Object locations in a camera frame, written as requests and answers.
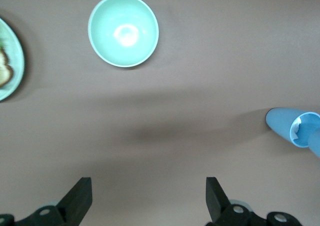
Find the bread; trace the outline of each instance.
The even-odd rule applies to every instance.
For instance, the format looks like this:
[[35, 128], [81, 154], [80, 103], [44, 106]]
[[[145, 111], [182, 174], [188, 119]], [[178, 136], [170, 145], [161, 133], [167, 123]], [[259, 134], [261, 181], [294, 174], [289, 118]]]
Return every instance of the bread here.
[[8, 83], [14, 75], [14, 70], [8, 65], [8, 57], [3, 48], [0, 48], [0, 87]]

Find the bowl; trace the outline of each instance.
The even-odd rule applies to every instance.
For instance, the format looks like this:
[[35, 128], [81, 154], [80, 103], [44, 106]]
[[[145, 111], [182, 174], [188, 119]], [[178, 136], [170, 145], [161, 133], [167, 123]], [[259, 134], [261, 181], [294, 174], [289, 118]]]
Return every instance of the bowl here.
[[102, 0], [93, 9], [88, 36], [101, 59], [117, 67], [133, 67], [156, 49], [159, 26], [142, 0]]

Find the blue plastic cup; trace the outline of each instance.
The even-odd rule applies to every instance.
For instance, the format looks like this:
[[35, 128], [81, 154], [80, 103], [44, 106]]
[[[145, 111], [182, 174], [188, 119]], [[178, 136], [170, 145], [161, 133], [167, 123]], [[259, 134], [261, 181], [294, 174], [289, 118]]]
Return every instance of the blue plastic cup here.
[[295, 108], [273, 108], [265, 120], [274, 132], [300, 148], [307, 148], [310, 135], [320, 129], [319, 114]]
[[320, 129], [310, 135], [308, 144], [309, 149], [320, 158]]

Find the bowl rim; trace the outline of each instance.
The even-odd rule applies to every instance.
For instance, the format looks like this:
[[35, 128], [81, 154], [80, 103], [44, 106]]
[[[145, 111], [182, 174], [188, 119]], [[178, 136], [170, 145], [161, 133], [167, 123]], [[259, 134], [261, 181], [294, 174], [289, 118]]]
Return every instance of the bowl rim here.
[[155, 51], [156, 47], [157, 47], [157, 44], [158, 44], [158, 41], [159, 41], [159, 24], [158, 24], [158, 21], [157, 21], [157, 18], [156, 18], [156, 15], [154, 14], [154, 12], [152, 11], [152, 9], [142, 0], [137, 0], [139, 1], [140, 3], [142, 3], [147, 9], [148, 11], [151, 13], [151, 16], [153, 18], [153, 21], [154, 21], [154, 25], [155, 25], [155, 31], [156, 31], [156, 35], [155, 35], [155, 41], [154, 41], [154, 44], [151, 48], [151, 50], [149, 51], [149, 53], [140, 61], [138, 62], [135, 62], [133, 64], [129, 64], [129, 65], [122, 65], [122, 64], [117, 64], [117, 63], [114, 63], [110, 60], [108, 60], [107, 58], [105, 58], [104, 56], [102, 56], [102, 54], [97, 50], [95, 44], [94, 44], [94, 41], [92, 39], [92, 21], [93, 21], [93, 18], [97, 12], [97, 10], [99, 9], [99, 7], [104, 4], [106, 1], [109, 1], [109, 0], [101, 0], [92, 10], [91, 14], [90, 14], [90, 17], [89, 17], [89, 21], [88, 21], [88, 37], [89, 37], [89, 41], [90, 41], [90, 44], [93, 48], [93, 50], [95, 51], [95, 53], [102, 59], [104, 60], [105, 62], [107, 62], [108, 64], [111, 64], [113, 66], [117, 66], [117, 67], [121, 67], [121, 68], [129, 68], [129, 67], [134, 67], [134, 66], [137, 66], [139, 64], [142, 64], [144, 61], [146, 61]]

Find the plate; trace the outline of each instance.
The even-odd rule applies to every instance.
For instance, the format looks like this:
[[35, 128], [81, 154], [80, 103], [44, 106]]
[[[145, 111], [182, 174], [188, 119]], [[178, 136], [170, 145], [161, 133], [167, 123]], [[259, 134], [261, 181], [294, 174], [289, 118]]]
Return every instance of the plate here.
[[142, 0], [102, 0], [90, 15], [88, 36], [101, 59], [127, 68], [151, 56], [158, 43], [159, 26]]
[[25, 71], [25, 57], [21, 44], [13, 30], [0, 18], [0, 39], [13, 69], [11, 80], [0, 87], [0, 101], [10, 96], [19, 86]]

